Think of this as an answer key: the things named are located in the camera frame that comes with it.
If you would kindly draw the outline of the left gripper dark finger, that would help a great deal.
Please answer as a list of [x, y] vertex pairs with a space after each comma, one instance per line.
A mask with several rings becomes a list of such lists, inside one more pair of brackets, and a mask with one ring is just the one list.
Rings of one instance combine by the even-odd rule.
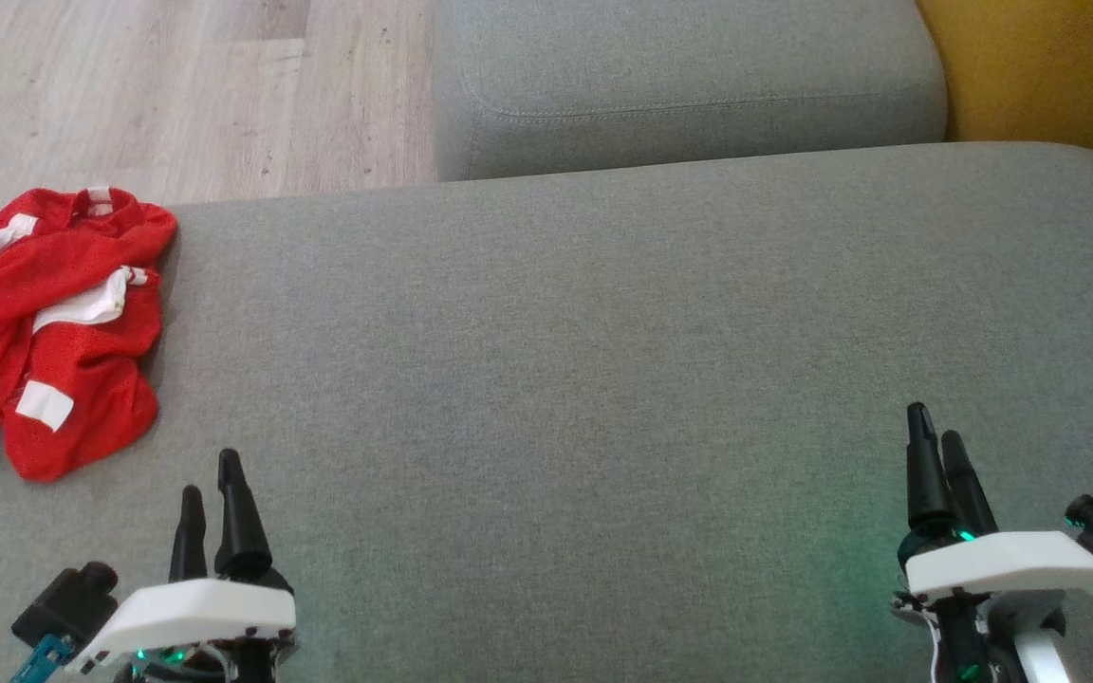
[[234, 449], [218, 454], [218, 492], [224, 498], [224, 525], [215, 572], [235, 581], [259, 581], [272, 566], [272, 554], [240, 455]]
[[200, 488], [187, 485], [181, 492], [179, 519], [171, 549], [169, 582], [208, 578], [205, 531], [205, 510]]

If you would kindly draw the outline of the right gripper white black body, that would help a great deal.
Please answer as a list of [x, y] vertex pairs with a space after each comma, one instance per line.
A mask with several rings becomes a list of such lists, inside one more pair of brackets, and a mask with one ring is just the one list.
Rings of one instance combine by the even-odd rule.
[[930, 682], [1072, 682], [1068, 593], [1093, 594], [1093, 553], [1062, 531], [1006, 531], [914, 555], [895, 617], [930, 636]]

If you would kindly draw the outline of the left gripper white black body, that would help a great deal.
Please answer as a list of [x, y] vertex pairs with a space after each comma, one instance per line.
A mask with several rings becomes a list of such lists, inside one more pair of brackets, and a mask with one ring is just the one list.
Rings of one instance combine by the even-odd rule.
[[117, 682], [277, 682], [299, 652], [294, 597], [283, 589], [200, 578], [113, 597], [116, 572], [74, 572], [78, 635], [70, 674]]

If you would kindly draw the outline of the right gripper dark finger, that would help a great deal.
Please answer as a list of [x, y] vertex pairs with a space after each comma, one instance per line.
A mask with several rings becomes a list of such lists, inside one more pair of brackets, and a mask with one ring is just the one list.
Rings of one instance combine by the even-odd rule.
[[908, 527], [917, 531], [924, 525], [948, 525], [955, 518], [944, 464], [938, 450], [938, 432], [928, 407], [922, 402], [906, 408], [908, 441], [906, 446]]
[[947, 431], [942, 434], [941, 446], [947, 486], [953, 495], [960, 520], [971, 535], [996, 533], [999, 527], [963, 437], [956, 431]]

